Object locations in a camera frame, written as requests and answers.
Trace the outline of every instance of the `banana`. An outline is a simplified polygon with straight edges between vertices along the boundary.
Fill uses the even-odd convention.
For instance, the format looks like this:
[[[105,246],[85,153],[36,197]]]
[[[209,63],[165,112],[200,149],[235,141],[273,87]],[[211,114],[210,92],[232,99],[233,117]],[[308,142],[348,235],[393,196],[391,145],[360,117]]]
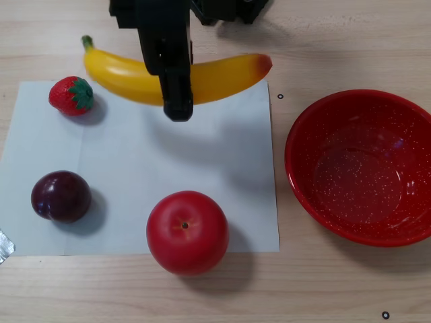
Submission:
[[[163,105],[158,76],[145,63],[94,48],[91,37],[82,37],[88,75],[108,91],[126,99]],[[191,65],[191,89],[195,104],[221,100],[259,82],[272,68],[267,55],[251,54]]]

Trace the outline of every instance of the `red bowl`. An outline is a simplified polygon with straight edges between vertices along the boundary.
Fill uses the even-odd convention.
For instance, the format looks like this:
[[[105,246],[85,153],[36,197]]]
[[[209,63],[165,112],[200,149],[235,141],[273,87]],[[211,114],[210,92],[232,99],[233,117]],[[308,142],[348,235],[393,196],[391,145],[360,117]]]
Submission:
[[[431,116],[373,90],[309,106],[286,143],[286,172],[302,206],[361,244],[395,247],[431,236]]]

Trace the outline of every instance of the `dark purple plum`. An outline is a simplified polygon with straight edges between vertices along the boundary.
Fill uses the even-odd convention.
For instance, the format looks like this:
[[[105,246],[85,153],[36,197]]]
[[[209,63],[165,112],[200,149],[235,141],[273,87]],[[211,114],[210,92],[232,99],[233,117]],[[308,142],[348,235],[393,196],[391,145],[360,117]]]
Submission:
[[[41,217],[72,223],[83,217],[92,201],[87,182],[78,174],[58,171],[42,177],[32,191],[32,206]]]

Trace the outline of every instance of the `table surface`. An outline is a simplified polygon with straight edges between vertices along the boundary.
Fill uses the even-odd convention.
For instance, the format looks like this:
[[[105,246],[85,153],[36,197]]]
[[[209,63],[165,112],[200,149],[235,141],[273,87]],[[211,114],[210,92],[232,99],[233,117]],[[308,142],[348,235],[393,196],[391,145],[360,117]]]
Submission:
[[[141,59],[137,32],[117,28],[108,0],[0,0],[0,8],[0,151],[21,81],[86,75],[83,34]],[[13,257],[0,266],[0,321],[374,323],[383,311],[390,322],[431,321],[431,240],[383,250],[338,238],[306,214],[284,172],[293,121],[323,96],[381,89],[431,111],[430,0],[275,0],[252,26],[203,27],[193,16],[191,36],[196,61],[272,56],[281,252],[227,254],[194,279],[164,272],[150,255]]]

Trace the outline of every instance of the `banana stem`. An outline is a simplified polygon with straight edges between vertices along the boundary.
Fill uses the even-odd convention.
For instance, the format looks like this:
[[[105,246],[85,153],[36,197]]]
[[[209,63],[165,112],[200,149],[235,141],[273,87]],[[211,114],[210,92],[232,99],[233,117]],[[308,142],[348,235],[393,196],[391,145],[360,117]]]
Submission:
[[[82,36],[81,41],[82,41],[82,44],[83,44],[86,52],[88,52],[90,49],[94,48],[93,39],[90,36],[88,36],[88,35]]]

